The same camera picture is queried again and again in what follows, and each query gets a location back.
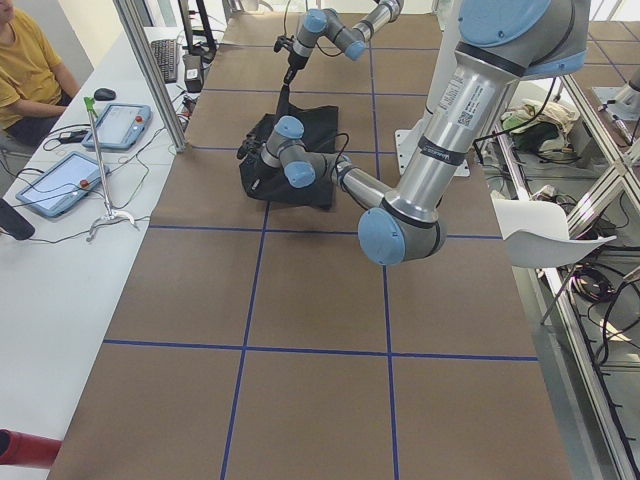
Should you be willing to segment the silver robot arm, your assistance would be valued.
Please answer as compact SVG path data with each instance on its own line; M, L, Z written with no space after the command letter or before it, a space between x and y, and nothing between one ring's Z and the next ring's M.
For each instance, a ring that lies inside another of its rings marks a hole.
M523 80L579 70L586 58L586 1L465 1L447 30L456 38L442 52L456 65L423 123L399 183L390 187L341 153L312 151L301 121L281 99L269 136L239 151L241 178L253 198L300 203L301 192L328 180L363 208L360 246L380 265L435 254L446 238L437 206L473 143Z
M275 52L282 49L289 52L284 90L289 89L296 74L306 67L320 38L325 37L340 53L356 61L364 53L366 43L384 25L395 22L403 7L401 0L377 1L376 7L353 27L348 27L334 9L309 9L302 15L297 32L292 36L279 36L274 45Z

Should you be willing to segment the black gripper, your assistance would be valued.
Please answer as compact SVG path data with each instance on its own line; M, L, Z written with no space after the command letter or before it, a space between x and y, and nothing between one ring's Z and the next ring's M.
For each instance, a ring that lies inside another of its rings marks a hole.
M288 57L288 63L289 68L283 78L283 86L287 89L290 88L290 85L297 74L297 70L305 68L306 57L297 53L295 50L291 50Z
M256 145L251 153L259 168L272 170L278 169L278 158L270 152L266 142Z

